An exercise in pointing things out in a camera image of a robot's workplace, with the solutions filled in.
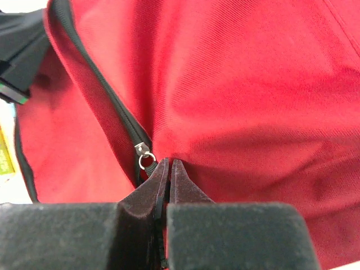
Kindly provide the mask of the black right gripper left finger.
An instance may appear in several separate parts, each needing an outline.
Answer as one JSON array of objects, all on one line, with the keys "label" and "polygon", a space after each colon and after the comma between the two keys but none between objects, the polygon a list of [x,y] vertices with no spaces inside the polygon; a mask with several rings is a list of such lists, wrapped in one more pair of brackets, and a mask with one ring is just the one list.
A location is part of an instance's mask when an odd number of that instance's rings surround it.
[{"label": "black right gripper left finger", "polygon": [[164,269],[169,161],[119,202],[2,204],[2,269]]}]

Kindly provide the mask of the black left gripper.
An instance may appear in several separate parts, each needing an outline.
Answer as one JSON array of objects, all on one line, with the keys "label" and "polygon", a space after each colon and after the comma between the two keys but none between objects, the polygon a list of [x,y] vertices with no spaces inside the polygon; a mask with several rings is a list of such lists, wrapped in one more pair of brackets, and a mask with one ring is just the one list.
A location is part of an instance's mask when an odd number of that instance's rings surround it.
[{"label": "black left gripper", "polygon": [[24,104],[50,43],[44,10],[1,12],[1,99]]}]

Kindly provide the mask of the red backpack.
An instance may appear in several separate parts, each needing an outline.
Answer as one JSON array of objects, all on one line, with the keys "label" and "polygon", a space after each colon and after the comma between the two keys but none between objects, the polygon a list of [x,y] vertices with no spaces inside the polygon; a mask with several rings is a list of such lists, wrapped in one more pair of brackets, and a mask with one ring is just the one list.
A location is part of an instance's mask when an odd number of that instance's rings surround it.
[{"label": "red backpack", "polygon": [[295,206],[323,268],[359,260],[358,1],[50,1],[44,25],[34,201],[124,198],[144,143],[214,201]]}]

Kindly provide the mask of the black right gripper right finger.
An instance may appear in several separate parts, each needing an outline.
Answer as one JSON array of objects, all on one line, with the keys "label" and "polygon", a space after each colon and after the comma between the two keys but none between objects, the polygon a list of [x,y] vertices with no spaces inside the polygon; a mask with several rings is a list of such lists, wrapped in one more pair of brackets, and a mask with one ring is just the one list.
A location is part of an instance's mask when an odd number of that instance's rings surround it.
[{"label": "black right gripper right finger", "polygon": [[291,205],[215,203],[173,161],[166,210],[170,269],[319,269]]}]

